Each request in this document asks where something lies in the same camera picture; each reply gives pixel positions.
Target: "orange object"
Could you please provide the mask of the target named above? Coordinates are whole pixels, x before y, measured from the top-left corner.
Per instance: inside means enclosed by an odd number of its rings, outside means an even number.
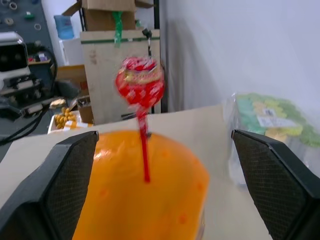
[[[209,185],[197,157],[153,133],[146,183],[138,131],[99,138],[73,240],[195,240]]]

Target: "water bottle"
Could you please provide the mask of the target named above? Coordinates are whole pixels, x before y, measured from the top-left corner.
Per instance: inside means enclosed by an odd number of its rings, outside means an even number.
[[[73,39],[75,37],[71,16],[55,15],[54,21],[60,39]]]

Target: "lollipop stick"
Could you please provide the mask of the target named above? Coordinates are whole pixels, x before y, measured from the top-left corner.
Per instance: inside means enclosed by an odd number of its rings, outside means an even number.
[[[143,170],[144,170],[144,181],[150,183],[150,171],[149,171],[149,161],[148,161],[148,146],[147,146],[147,121],[146,121],[146,112],[138,111],[136,113],[139,129],[140,129],[140,138],[142,145],[142,156],[143,156]]]

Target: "workbench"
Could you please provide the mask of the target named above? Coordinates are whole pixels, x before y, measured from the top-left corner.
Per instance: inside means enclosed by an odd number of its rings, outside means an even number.
[[[229,177],[230,133],[226,130],[221,105],[149,115],[148,124],[151,132],[172,138],[190,148],[210,173],[203,240],[272,239],[248,190],[237,187]],[[0,207],[17,185],[42,163],[56,143],[92,130],[105,133],[127,129],[137,129],[137,120],[15,141],[0,164]]]

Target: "red lollipop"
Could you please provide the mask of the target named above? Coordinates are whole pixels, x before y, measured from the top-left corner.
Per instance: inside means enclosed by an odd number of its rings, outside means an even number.
[[[123,61],[115,85],[129,105],[136,107],[144,165],[144,180],[150,182],[146,115],[164,95],[165,81],[161,66],[150,57],[128,57]]]

